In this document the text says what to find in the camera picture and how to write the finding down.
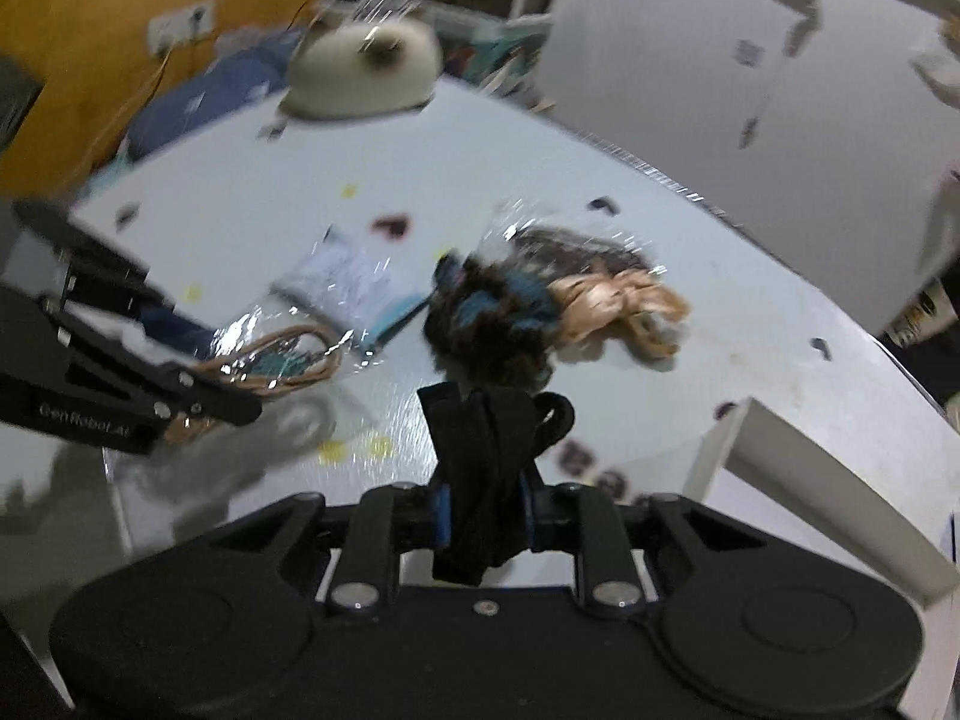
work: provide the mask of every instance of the black cloth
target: black cloth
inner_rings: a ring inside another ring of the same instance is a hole
[[[456,384],[417,393],[437,453],[431,488],[450,487],[450,545],[436,553],[434,579],[477,586],[484,572],[528,547],[521,476],[544,486],[536,457],[573,427],[573,406],[553,392]]]

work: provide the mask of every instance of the power socket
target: power socket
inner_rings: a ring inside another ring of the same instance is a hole
[[[185,46],[213,33],[213,0],[204,0],[179,10],[171,10],[147,25],[147,49],[152,56],[163,56],[167,50]]]

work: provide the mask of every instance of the power cord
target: power cord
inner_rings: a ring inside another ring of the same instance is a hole
[[[144,84],[130,96],[130,98],[126,101],[126,103],[120,106],[120,109],[113,115],[113,118],[110,119],[110,121],[104,126],[103,129],[100,130],[99,133],[97,133],[97,136],[93,139],[93,141],[91,141],[90,147],[85,151],[85,154],[83,155],[83,159],[80,160],[80,162],[78,162],[77,167],[74,167],[74,169],[71,170],[71,172],[69,172],[69,174],[64,178],[64,181],[62,181],[61,184],[59,185],[59,188],[58,188],[59,191],[64,191],[65,189],[67,189],[70,186],[70,184],[73,182],[73,180],[80,174],[80,172],[82,172],[84,169],[89,169],[88,163],[90,159],[93,157],[93,154],[97,149],[97,146],[99,146],[101,141],[103,141],[104,137],[106,137],[107,135],[109,135],[110,132],[113,132],[114,129],[116,129],[117,122],[119,122],[120,119],[123,118],[123,115],[126,114],[128,109],[130,109],[131,104],[136,103],[137,100],[139,100],[140,96],[143,94],[143,92],[146,89],[148,89],[152,84],[152,90],[150,91],[150,95],[147,97],[147,100],[145,101],[145,103],[141,103],[139,108],[137,108],[137,112],[139,112],[144,105],[146,105],[147,103],[150,103],[150,101],[157,94],[157,90],[160,89],[160,84],[162,83],[163,76],[167,71],[167,65],[170,64],[170,55],[172,53],[173,53],[172,48],[166,50],[165,54],[163,55],[163,60],[160,62],[160,67],[157,68],[157,70],[154,72],[152,76],[150,76],[150,79],[147,79],[144,82]]]
[[[304,12],[304,8],[306,8],[306,6],[311,4],[312,1],[313,0],[305,0],[304,4],[299,6],[299,8],[296,9],[296,13],[294,14],[294,17],[291,18],[290,23],[288,23],[287,25],[288,32],[294,28],[294,24],[296,23],[296,20],[299,18],[299,15],[301,15],[301,13]]]

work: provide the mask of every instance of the white panel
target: white panel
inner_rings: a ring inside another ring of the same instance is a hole
[[[783,60],[800,14],[774,0],[558,0],[539,75],[561,121],[704,194],[875,332],[960,238],[960,191],[939,196],[960,113],[908,64],[942,0],[906,1],[822,0]]]

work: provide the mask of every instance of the blue cushion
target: blue cushion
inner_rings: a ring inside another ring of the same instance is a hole
[[[287,65],[300,34],[293,30],[275,35],[221,59],[202,76],[146,105],[128,128],[131,160],[143,159],[198,127],[285,88]]]

